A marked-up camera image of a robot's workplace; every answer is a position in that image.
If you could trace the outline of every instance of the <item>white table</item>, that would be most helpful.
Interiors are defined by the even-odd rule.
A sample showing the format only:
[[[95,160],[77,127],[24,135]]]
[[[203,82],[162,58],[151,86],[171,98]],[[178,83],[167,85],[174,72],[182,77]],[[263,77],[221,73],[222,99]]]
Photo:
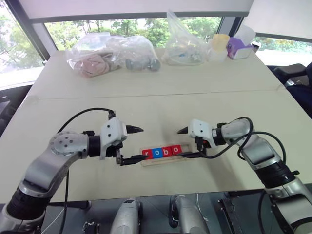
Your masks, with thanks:
[[[58,51],[49,59],[30,95],[40,99],[133,97],[169,94],[217,93],[284,89],[259,58],[200,66],[168,66],[158,72],[119,69],[95,78],[77,76]]]
[[[0,140],[0,203],[10,199],[27,166],[45,150],[60,126],[78,111],[90,107],[114,109],[126,124],[145,130],[129,135],[122,149],[125,156],[138,154],[141,148],[149,146],[181,142],[194,146],[193,140],[176,134],[192,118],[216,125],[249,116],[257,130],[268,131],[284,143],[290,169],[299,170],[304,183],[312,182],[312,122],[286,90],[46,100],[30,95]],[[90,112],[75,119],[68,129],[76,132],[93,129],[99,133],[106,121],[106,113]],[[275,141],[267,139],[280,152]],[[236,151],[237,147],[233,147],[217,159],[189,159],[149,167],[141,164],[120,167],[113,158],[80,160],[70,168],[69,200],[263,188]],[[64,183],[53,198],[63,200]]]

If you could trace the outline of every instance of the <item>clear plastic bag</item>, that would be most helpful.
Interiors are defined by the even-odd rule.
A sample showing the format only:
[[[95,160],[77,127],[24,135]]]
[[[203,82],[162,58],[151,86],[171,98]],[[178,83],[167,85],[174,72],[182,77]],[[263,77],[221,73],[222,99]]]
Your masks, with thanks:
[[[205,61],[206,43],[192,35],[172,11],[167,12],[170,38],[162,61],[169,65],[199,65]]]
[[[123,38],[110,33],[90,33],[66,51],[67,63],[80,75],[91,78],[119,68],[112,61],[113,51],[106,46],[110,39]]]
[[[110,39],[106,46],[114,53],[112,62],[131,71],[158,71],[160,62],[152,43],[144,36]]]

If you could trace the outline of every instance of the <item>window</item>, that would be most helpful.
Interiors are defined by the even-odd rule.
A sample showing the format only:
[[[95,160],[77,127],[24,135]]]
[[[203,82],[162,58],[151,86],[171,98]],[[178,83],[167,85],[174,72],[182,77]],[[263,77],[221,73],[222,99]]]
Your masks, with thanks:
[[[204,40],[218,30],[221,17],[180,18],[190,32]],[[107,19],[46,23],[49,33],[59,50],[70,49],[87,33],[110,32],[125,37],[142,35],[155,47],[164,47],[169,39],[166,18]]]
[[[301,63],[307,66],[312,62],[312,43],[264,37],[255,37],[254,40],[261,43],[256,54],[265,65]]]
[[[36,80],[42,62],[6,3],[0,0],[0,87]]]

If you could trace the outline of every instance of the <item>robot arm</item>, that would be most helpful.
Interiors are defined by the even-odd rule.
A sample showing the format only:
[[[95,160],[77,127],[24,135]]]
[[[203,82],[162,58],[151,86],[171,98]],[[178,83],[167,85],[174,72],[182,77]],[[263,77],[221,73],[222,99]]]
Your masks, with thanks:
[[[269,142],[257,132],[244,143],[250,124],[247,118],[239,118],[213,128],[204,121],[193,119],[189,127],[178,133],[188,133],[195,138],[199,153],[182,156],[214,158],[206,156],[206,148],[216,148],[226,143],[230,145],[235,141],[236,145],[243,145],[241,154],[264,184],[281,229],[287,234],[298,232],[305,224],[312,222],[312,194],[295,176],[296,172],[289,170]]]
[[[132,156],[124,159],[120,154],[122,142],[128,133],[142,129],[125,125],[112,117],[101,129],[100,136],[93,131],[78,134],[63,131],[53,136],[47,149],[28,167],[11,201],[0,213],[0,234],[6,232],[40,233],[45,209],[66,176],[69,167],[78,159],[99,156],[115,157],[119,165],[130,165],[145,159]]]

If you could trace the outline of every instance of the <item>purple box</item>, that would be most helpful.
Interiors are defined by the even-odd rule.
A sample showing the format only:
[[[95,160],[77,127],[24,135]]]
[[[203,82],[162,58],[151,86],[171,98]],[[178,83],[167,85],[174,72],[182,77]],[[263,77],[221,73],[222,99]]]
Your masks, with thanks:
[[[253,46],[250,44],[244,45],[240,39],[230,38],[226,48],[231,59],[243,59],[249,56]]]

